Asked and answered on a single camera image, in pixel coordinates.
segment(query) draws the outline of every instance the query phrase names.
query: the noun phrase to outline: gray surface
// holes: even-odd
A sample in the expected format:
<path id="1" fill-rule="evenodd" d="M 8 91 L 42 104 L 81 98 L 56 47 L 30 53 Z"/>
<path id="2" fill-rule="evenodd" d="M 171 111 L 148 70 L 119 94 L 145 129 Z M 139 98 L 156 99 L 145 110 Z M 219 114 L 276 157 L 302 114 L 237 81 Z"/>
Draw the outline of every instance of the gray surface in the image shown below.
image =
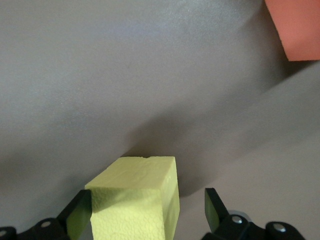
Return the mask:
<path id="1" fill-rule="evenodd" d="M 0 2 L 0 226 L 56 216 L 120 156 L 176 156 L 176 240 L 204 187 L 259 226 L 320 230 L 320 63 L 262 1 Z M 90 239 L 90 227 L 82 239 Z"/>

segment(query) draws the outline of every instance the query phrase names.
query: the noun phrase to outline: yellow foam block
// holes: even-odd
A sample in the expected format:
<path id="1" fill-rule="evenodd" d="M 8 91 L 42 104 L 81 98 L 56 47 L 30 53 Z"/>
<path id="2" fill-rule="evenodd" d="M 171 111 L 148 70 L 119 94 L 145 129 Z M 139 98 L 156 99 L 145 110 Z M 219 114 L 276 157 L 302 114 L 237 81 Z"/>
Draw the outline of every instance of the yellow foam block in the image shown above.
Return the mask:
<path id="1" fill-rule="evenodd" d="M 173 156 L 121 157 L 86 186 L 94 240 L 172 240 L 180 205 Z"/>

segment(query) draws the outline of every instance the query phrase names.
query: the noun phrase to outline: foam cube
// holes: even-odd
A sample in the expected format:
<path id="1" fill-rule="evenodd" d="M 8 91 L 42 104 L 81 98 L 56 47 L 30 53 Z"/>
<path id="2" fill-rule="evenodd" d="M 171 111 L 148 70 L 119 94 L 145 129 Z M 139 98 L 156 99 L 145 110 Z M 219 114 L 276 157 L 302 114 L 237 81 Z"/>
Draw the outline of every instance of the foam cube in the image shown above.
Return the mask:
<path id="1" fill-rule="evenodd" d="M 94 240 L 174 238 L 180 211 L 174 157 L 121 157 L 85 188 Z"/>

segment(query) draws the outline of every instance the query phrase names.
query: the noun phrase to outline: gray table surface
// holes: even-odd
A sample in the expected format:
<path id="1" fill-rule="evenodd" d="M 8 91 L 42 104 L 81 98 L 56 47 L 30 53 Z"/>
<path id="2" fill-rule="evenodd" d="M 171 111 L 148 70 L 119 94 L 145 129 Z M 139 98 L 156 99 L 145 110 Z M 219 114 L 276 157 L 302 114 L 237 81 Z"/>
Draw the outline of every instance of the gray table surface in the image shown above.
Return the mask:
<path id="1" fill-rule="evenodd" d="M 118 157 L 175 156 L 175 240 L 209 230 L 205 187 L 319 239 L 319 74 L 261 0 L 3 0 L 0 226 L 56 216 Z"/>

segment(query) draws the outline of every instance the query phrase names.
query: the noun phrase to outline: orange block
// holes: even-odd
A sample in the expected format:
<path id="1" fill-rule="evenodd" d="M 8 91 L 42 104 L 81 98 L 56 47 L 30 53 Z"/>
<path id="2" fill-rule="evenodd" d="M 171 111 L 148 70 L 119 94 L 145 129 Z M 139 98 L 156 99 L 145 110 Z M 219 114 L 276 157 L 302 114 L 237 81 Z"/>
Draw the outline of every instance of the orange block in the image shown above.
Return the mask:
<path id="1" fill-rule="evenodd" d="M 265 0 L 289 61 L 320 60 L 320 0 Z"/>

